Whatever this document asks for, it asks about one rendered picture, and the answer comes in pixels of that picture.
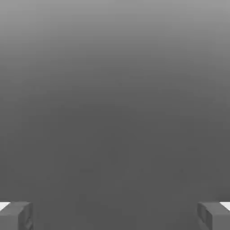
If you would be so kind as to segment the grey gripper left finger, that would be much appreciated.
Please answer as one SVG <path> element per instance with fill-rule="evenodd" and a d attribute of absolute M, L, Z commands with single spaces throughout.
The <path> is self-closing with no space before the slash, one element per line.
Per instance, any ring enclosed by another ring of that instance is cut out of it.
<path fill-rule="evenodd" d="M 34 230 L 33 203 L 0 202 L 0 230 Z"/>

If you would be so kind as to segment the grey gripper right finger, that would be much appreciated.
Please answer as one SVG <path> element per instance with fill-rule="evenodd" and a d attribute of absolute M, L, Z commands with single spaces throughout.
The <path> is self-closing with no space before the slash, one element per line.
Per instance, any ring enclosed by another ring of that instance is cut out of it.
<path fill-rule="evenodd" d="M 230 230 L 230 202 L 199 202 L 200 230 Z"/>

